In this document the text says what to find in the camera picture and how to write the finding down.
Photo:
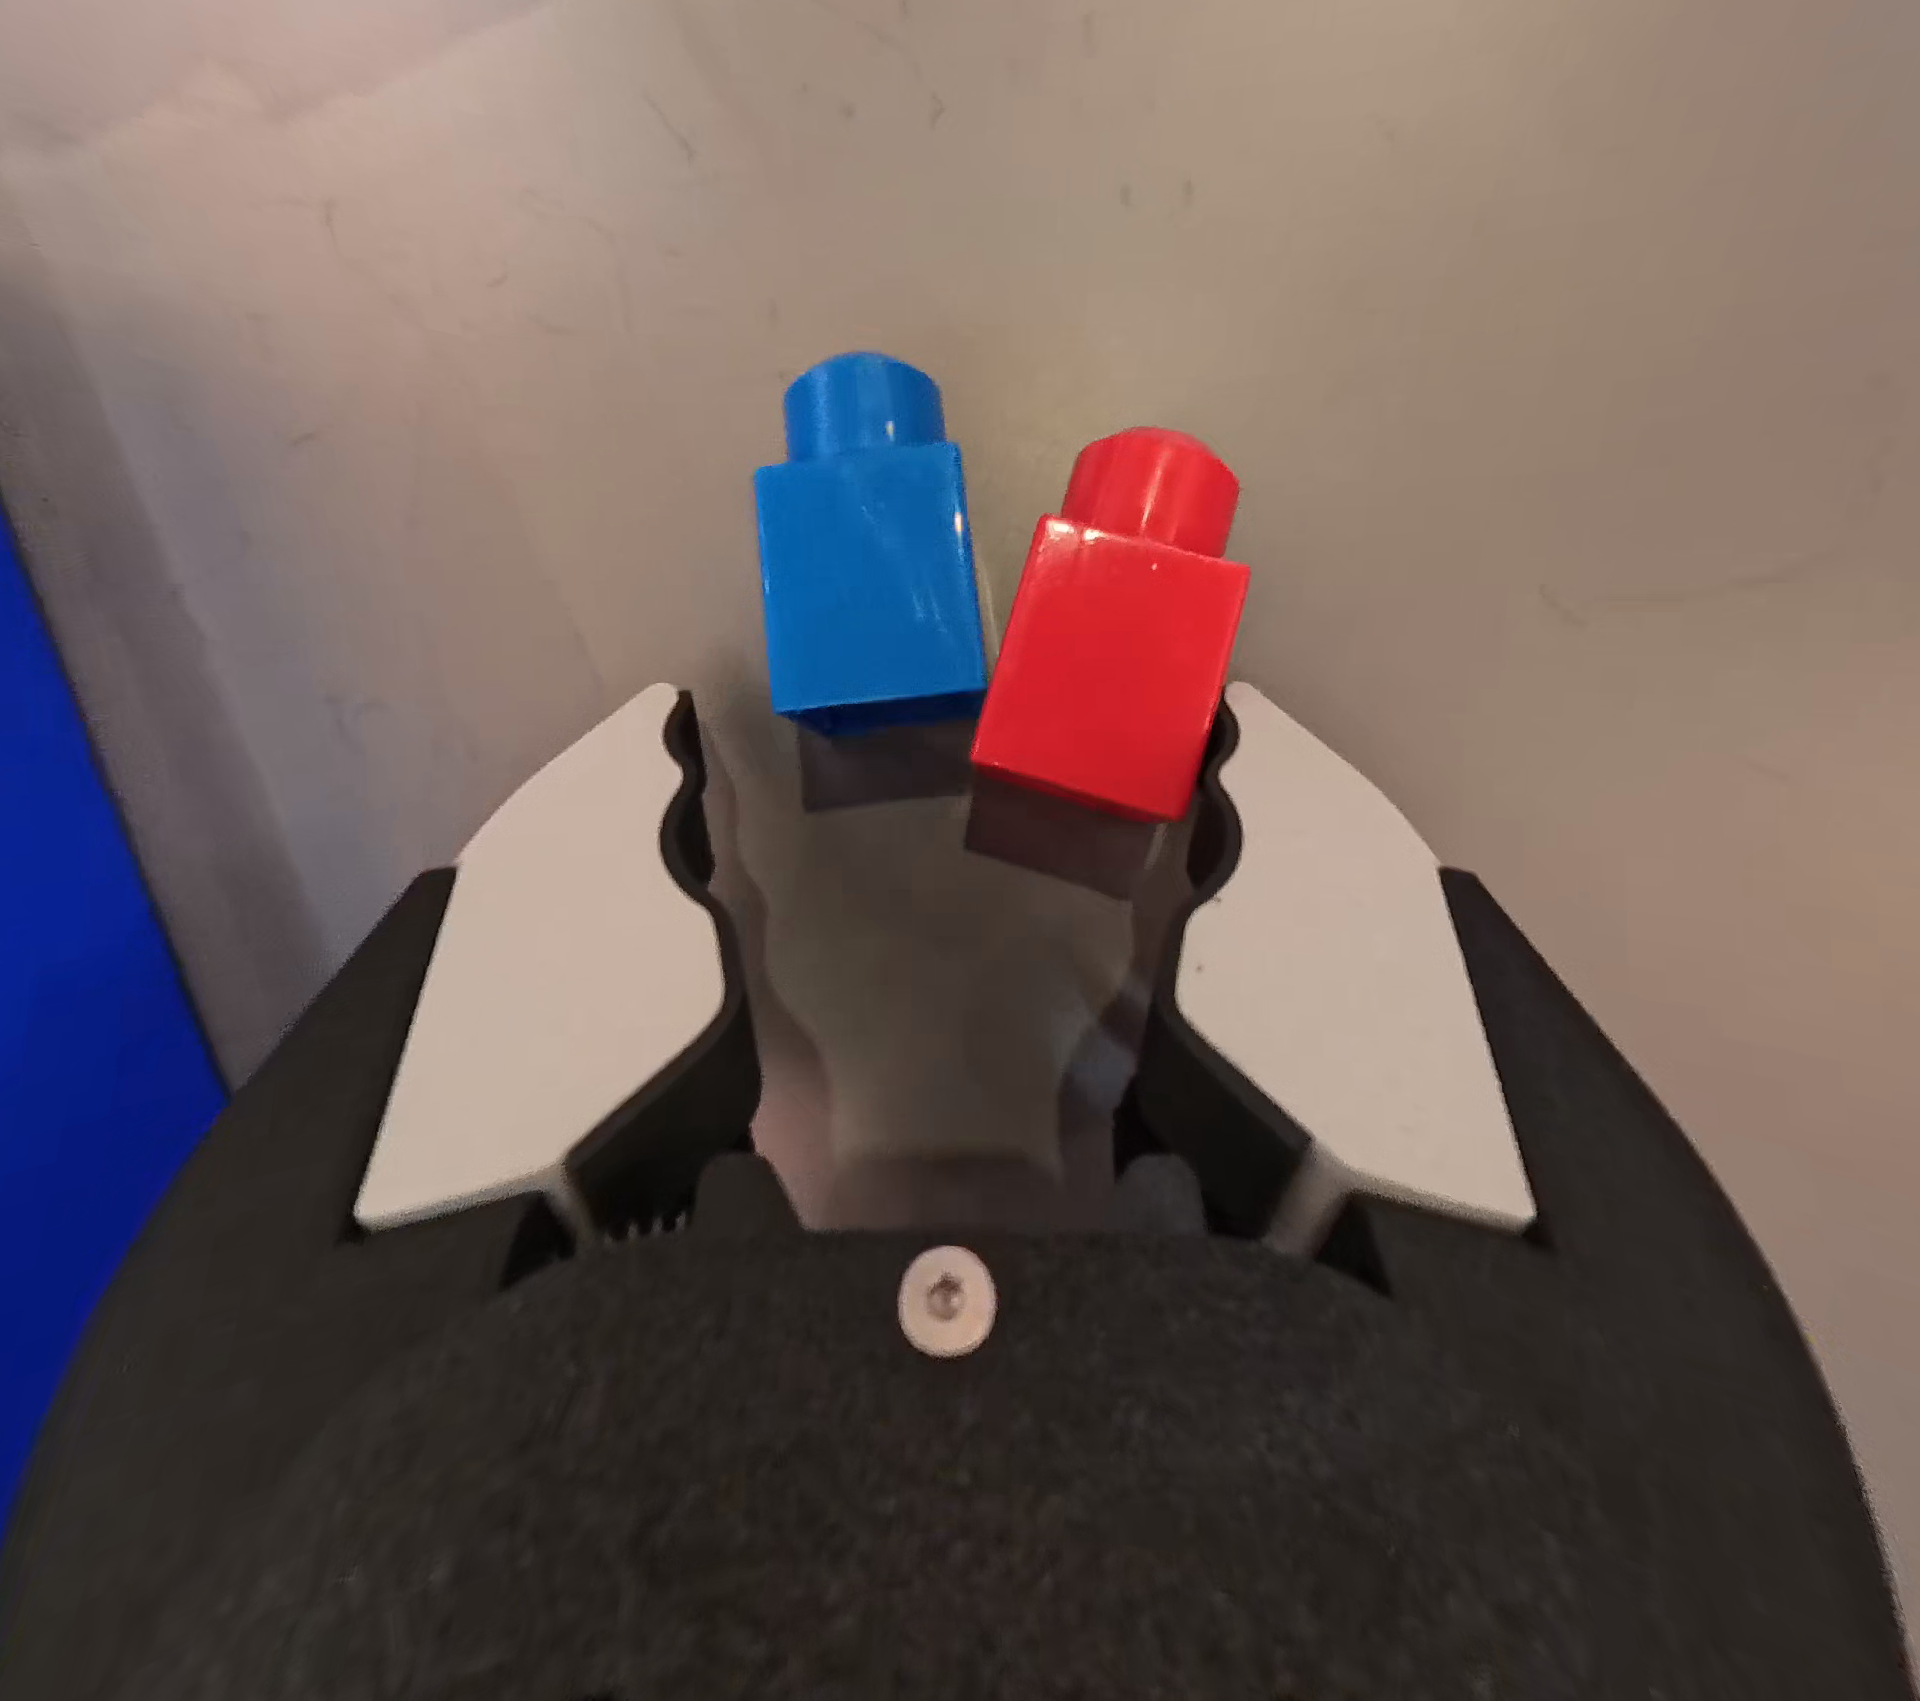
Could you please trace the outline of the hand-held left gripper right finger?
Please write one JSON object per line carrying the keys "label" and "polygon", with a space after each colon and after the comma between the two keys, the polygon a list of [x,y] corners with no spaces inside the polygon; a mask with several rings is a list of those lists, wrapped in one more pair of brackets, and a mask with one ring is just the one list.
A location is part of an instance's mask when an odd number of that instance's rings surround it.
{"label": "hand-held left gripper right finger", "polygon": [[1140,1123],[1227,1237],[1353,1202],[1524,1237],[1538,1194],[1421,829],[1233,679],[1199,774],[1134,1071]]}

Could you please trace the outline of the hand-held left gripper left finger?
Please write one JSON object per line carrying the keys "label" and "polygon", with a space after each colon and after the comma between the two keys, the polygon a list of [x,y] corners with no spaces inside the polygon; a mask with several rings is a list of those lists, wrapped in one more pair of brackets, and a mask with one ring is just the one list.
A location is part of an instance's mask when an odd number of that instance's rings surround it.
{"label": "hand-held left gripper left finger", "polygon": [[573,1237],[651,1229],[752,1138],[754,1032],[707,784],[693,692],[651,679],[474,834],[354,1229],[521,1194]]}

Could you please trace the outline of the red one-stud block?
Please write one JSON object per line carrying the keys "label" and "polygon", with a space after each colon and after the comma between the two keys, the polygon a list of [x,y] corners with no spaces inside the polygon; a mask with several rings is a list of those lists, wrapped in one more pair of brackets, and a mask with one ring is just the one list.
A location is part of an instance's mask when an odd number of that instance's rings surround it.
{"label": "red one-stud block", "polygon": [[1254,563],[1233,466],[1164,427],[1094,439],[1034,516],[970,767],[1126,820],[1199,784]]}

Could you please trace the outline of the blue plastic bin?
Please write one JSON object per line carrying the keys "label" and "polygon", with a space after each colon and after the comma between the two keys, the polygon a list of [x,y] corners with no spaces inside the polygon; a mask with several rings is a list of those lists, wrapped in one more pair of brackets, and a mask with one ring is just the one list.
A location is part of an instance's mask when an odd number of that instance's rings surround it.
{"label": "blue plastic bin", "polygon": [[0,523],[0,1518],[134,1237],[227,1083]]}

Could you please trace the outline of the blue one-stud block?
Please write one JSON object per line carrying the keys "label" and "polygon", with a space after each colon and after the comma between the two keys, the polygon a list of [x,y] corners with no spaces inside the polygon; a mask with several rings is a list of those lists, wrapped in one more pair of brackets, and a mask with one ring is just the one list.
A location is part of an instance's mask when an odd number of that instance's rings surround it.
{"label": "blue one-stud block", "polygon": [[988,638],[935,376],[880,350],[810,365],[752,497],[775,708],[829,738],[970,724]]}

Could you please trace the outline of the grey desk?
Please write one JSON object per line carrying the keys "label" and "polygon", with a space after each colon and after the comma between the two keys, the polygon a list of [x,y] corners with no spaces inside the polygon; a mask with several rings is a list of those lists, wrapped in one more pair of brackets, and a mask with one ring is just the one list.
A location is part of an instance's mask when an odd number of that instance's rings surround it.
{"label": "grey desk", "polygon": [[1515,907],[1915,1502],[1915,0],[7,0],[7,499],[213,1060],[649,679],[768,1153],[1034,1156],[1128,913],[796,803],[780,390],[951,390],[998,613],[1070,456],[1237,474],[1233,674]]}

